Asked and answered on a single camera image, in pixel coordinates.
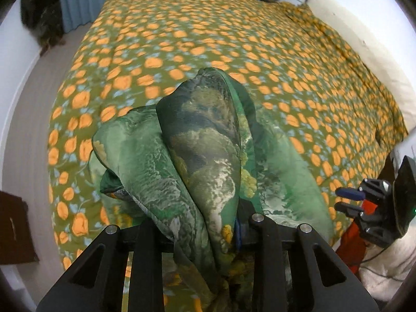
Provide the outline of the green landscape print jacket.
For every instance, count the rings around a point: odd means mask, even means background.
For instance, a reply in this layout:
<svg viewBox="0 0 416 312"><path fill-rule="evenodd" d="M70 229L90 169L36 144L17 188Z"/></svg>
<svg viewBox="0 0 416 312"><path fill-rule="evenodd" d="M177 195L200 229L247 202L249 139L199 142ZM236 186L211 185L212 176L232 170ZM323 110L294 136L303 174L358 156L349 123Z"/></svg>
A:
<svg viewBox="0 0 416 312"><path fill-rule="evenodd" d="M333 236L307 163L238 81L203 68L151 106L105 122L89 168L108 209L153 220L206 311L249 311L254 258L238 245L238 205Z"/></svg>

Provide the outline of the dark wooden nightstand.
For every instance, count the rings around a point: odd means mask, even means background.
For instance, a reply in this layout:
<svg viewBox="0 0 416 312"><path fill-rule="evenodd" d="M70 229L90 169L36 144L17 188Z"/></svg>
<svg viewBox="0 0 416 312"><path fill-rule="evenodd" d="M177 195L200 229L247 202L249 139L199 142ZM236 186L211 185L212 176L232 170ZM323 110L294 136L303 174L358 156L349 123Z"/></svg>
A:
<svg viewBox="0 0 416 312"><path fill-rule="evenodd" d="M28 221L28 205L20 197L0 194L0 264L38 262Z"/></svg>

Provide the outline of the cream headboard pillow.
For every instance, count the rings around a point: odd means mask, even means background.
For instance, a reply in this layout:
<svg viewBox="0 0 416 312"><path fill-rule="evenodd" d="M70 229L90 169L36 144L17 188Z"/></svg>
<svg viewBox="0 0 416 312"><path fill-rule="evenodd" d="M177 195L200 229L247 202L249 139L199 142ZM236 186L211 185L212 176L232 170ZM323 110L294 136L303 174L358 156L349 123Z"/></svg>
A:
<svg viewBox="0 0 416 312"><path fill-rule="evenodd" d="M359 55L362 62L392 93L408 131L415 128L415 90L398 61L388 53L385 41L378 41L364 24L334 0L306 0L312 13L333 28Z"/></svg>

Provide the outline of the pumpkin pattern green quilt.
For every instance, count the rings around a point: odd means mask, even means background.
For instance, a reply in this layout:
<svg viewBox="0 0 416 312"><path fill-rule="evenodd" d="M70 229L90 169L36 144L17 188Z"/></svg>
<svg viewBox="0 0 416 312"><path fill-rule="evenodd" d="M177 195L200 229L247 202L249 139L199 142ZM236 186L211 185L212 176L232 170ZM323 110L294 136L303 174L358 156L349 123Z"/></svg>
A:
<svg viewBox="0 0 416 312"><path fill-rule="evenodd" d="M204 67L248 88L306 161L332 219L350 221L335 189L375 178L407 129L393 94L305 6L257 0L106 0L51 111L48 164L54 238L69 267L109 222L87 173L103 123L172 93Z"/></svg>

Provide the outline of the hanging coats on rack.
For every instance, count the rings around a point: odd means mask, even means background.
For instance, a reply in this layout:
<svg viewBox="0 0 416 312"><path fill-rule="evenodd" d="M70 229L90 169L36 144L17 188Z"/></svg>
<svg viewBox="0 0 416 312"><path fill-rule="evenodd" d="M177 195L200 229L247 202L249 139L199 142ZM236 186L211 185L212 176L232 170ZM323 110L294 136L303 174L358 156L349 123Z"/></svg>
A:
<svg viewBox="0 0 416 312"><path fill-rule="evenodd" d="M60 0L21 0L21 21L41 47L40 56L65 44Z"/></svg>

